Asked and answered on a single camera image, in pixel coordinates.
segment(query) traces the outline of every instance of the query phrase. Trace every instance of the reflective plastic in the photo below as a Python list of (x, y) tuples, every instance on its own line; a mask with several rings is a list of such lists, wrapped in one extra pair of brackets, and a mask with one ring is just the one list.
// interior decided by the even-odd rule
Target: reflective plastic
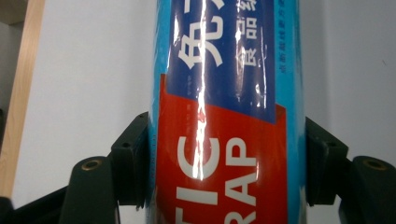
[(305, 223), (295, 1), (159, 0), (153, 223)]

